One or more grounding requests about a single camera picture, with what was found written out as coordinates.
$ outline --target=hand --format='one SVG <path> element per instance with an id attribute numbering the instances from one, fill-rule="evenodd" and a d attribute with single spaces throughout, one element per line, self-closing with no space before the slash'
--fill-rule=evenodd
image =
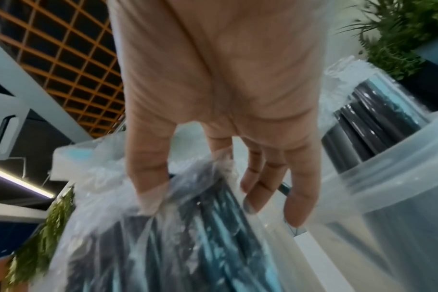
<path id="1" fill-rule="evenodd" d="M 240 136 L 241 181 L 260 210 L 287 169 L 284 214 L 300 226 L 320 184 L 317 106 L 324 0 L 108 1 L 126 96 L 128 174 L 142 200 L 168 180 L 177 124 L 199 121 L 210 149 Z"/>

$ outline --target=clear plastic wrap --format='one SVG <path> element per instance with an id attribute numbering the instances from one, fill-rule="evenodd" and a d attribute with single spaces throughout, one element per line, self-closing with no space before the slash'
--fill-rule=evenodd
<path id="1" fill-rule="evenodd" d="M 171 179 L 156 215 L 145 216 L 123 146 L 118 133 L 55 152 L 56 177 L 75 179 L 77 208 L 34 291 L 317 291 L 301 271 L 288 270 L 298 266 L 292 238 L 277 226 L 269 238 L 242 210 L 231 160 L 187 160 L 192 165 Z"/>

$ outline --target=ceiling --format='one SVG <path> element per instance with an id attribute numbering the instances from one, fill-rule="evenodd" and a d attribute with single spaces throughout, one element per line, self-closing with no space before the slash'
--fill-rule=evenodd
<path id="1" fill-rule="evenodd" d="M 0 45 L 93 137 L 124 119 L 103 0 L 0 0 Z"/>

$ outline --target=hanging greenery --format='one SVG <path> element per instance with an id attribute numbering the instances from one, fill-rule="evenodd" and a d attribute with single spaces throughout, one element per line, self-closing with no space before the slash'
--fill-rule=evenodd
<path id="1" fill-rule="evenodd" d="M 355 6 L 367 18 L 348 25 L 358 31 L 368 61 L 400 80 L 421 70 L 414 50 L 438 37 L 438 0 L 365 0 Z M 369 38 L 377 30 L 379 38 Z"/>
<path id="2" fill-rule="evenodd" d="M 49 269 L 60 237 L 75 209 L 73 188 L 57 198 L 49 208 L 46 221 L 14 252 L 9 262 L 6 286 L 29 282 Z"/>

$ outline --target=grid panel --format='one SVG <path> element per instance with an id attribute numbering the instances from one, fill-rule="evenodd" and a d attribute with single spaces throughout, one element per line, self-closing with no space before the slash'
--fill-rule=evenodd
<path id="1" fill-rule="evenodd" d="M 124 119 L 104 0 L 0 0 L 0 45 L 93 137 Z"/>

